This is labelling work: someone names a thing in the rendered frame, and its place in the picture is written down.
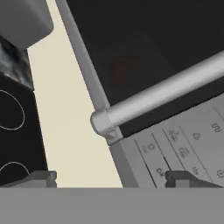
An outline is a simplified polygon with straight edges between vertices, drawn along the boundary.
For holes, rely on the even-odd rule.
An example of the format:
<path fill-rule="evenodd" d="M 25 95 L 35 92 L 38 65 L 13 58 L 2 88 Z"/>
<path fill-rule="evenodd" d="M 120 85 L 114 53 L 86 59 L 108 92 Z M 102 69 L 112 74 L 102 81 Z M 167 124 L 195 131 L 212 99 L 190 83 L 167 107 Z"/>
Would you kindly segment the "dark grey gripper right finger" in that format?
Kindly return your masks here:
<path fill-rule="evenodd" d="M 165 178 L 166 188 L 221 188 L 220 185 L 196 178 L 189 171 L 167 171 Z"/>

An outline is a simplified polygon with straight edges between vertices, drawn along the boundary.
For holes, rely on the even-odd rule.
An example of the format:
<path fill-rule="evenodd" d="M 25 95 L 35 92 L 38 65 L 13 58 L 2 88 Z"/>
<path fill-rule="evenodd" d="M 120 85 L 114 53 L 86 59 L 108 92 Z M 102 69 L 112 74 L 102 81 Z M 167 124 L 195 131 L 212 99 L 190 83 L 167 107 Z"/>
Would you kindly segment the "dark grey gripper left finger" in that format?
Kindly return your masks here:
<path fill-rule="evenodd" d="M 1 185 L 1 188 L 18 187 L 18 188 L 56 188 L 57 183 L 56 171 L 34 171 L 28 177 L 11 182 L 6 185 Z"/>

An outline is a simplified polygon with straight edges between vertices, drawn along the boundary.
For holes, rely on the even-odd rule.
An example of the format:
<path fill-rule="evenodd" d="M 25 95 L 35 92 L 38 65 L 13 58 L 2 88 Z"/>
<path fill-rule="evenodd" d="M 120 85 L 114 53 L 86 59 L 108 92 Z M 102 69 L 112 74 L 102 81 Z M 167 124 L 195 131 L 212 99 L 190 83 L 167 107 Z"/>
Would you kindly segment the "grey microwave oven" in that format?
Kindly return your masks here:
<path fill-rule="evenodd" d="M 109 149 L 124 187 L 163 188 L 167 171 L 224 186 L 224 94 Z"/>

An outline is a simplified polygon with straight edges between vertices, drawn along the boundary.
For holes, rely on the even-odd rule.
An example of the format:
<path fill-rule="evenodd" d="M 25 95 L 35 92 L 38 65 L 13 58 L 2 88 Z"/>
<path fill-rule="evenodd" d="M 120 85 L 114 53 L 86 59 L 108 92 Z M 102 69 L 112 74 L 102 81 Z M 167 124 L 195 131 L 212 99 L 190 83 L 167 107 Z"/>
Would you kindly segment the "black glass microwave door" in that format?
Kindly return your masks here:
<path fill-rule="evenodd" d="M 96 109 L 224 55 L 224 0 L 55 0 Z"/>

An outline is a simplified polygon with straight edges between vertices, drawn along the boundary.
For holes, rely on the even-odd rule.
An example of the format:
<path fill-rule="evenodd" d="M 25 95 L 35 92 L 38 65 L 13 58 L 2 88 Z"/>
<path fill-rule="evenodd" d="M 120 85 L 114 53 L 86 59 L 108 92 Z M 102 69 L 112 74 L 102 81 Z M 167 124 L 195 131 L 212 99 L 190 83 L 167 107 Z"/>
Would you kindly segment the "black hob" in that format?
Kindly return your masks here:
<path fill-rule="evenodd" d="M 0 186 L 47 170 L 35 95 L 0 73 Z"/>

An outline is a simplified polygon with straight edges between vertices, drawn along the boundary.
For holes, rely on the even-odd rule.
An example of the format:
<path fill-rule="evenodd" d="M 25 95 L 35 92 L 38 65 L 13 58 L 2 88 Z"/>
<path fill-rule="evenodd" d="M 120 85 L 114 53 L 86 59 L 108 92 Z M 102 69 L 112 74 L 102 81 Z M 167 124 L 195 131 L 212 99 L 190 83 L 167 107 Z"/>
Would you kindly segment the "grey rounded range hood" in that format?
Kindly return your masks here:
<path fill-rule="evenodd" d="M 53 31 L 46 0 L 0 0 L 0 36 L 25 50 Z"/>

